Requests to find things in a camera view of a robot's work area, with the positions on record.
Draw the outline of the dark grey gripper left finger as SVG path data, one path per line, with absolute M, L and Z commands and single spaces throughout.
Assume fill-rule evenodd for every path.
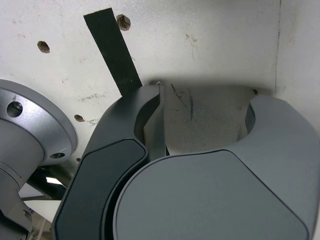
M 102 115 L 52 224 L 55 240 L 111 240 L 118 197 L 149 161 L 144 127 L 161 103 L 162 87 L 146 85 Z

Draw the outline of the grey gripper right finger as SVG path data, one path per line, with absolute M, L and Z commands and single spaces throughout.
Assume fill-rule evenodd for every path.
M 320 201 L 320 137 L 286 101 L 257 96 L 250 132 L 219 150 L 137 171 L 113 214 L 115 240 L 310 240 Z

